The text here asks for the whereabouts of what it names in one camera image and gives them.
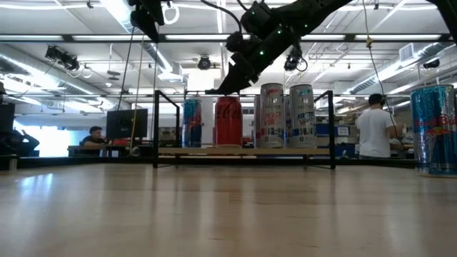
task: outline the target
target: overhead camera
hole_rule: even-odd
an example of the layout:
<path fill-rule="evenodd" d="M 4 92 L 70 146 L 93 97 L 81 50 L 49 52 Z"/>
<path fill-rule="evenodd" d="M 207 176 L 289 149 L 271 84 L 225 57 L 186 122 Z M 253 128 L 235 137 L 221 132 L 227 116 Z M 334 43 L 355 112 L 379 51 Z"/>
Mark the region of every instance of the overhead camera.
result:
<path fill-rule="evenodd" d="M 286 58 L 286 63 L 284 64 L 285 71 L 294 71 L 297 69 L 300 61 L 303 59 L 301 53 L 301 47 L 299 44 L 294 45 L 291 52 Z"/>
<path fill-rule="evenodd" d="M 202 71 L 210 69 L 211 68 L 211 61 L 209 60 L 209 56 L 201 56 L 199 64 L 197 66 Z"/>
<path fill-rule="evenodd" d="M 69 71 L 79 70 L 78 57 L 58 49 L 57 46 L 48 46 L 45 57 L 51 61 L 56 61 Z"/>

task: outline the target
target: security camera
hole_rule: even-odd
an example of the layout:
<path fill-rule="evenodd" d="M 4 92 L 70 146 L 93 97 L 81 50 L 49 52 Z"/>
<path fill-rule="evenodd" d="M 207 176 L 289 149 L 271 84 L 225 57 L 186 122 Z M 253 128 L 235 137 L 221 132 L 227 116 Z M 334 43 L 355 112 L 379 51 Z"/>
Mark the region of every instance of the security camera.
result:
<path fill-rule="evenodd" d="M 201 56 L 198 64 L 199 69 L 205 71 L 211 68 L 211 61 L 209 61 L 209 56 Z"/>

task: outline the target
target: energy drink can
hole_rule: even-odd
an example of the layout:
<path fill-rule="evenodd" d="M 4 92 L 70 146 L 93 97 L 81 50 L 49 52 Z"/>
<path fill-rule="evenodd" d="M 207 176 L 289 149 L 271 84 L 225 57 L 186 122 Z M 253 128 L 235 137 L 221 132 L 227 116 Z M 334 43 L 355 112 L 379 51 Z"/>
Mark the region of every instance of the energy drink can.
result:
<path fill-rule="evenodd" d="M 260 132 L 261 132 L 261 115 L 260 115 L 260 96 L 254 98 L 254 147 L 261 148 Z"/>
<path fill-rule="evenodd" d="M 201 147 L 201 101 L 186 99 L 183 102 L 183 147 Z"/>
<path fill-rule="evenodd" d="M 284 108 L 286 115 L 286 125 L 284 126 L 284 141 L 286 142 L 286 148 L 293 148 L 292 138 L 292 115 L 291 115 L 291 97 L 284 96 Z"/>
<path fill-rule="evenodd" d="M 261 87 L 261 147 L 284 147 L 283 85 L 272 83 Z"/>
<path fill-rule="evenodd" d="M 312 85 L 296 85 L 290 89 L 292 137 L 294 148 L 316 147 L 316 115 Z"/>
<path fill-rule="evenodd" d="M 456 97 L 453 86 L 411 93 L 414 155 L 422 176 L 457 176 Z"/>

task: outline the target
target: person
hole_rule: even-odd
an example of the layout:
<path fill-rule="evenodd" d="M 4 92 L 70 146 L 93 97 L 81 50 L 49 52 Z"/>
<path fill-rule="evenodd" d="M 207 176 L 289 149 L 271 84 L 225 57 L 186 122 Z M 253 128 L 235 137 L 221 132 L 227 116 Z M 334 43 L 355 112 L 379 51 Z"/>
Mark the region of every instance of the person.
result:
<path fill-rule="evenodd" d="M 381 94 L 368 98 L 370 109 L 356 121 L 360 131 L 360 159 L 390 158 L 390 138 L 401 136 L 403 124 L 396 124 L 391 114 L 383 110 L 386 100 Z"/>
<path fill-rule="evenodd" d="M 0 138 L 0 155 L 16 154 L 21 157 L 30 156 L 30 153 L 40 144 L 36 138 L 22 130 L 22 135 L 15 130 L 12 133 L 3 133 Z"/>
<path fill-rule="evenodd" d="M 93 126 L 89 129 L 90 136 L 87 136 L 81 141 L 82 146 L 100 146 L 106 144 L 106 141 L 101 137 L 101 127 Z"/>

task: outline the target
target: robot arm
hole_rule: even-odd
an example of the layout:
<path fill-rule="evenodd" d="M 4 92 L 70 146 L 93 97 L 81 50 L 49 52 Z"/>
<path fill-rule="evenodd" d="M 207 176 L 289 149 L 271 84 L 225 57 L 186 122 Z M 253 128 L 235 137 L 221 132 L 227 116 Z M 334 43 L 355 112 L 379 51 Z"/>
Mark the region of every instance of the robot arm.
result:
<path fill-rule="evenodd" d="M 454 40 L 457 40 L 457 1 L 428 0 L 435 4 Z M 270 9 L 254 2 L 241 17 L 241 24 L 251 34 L 243 40 L 239 31 L 227 39 L 227 49 L 234 52 L 226 78 L 211 94 L 232 94 L 256 83 L 261 72 L 287 48 L 311 33 L 325 18 L 351 0 L 298 0 Z"/>

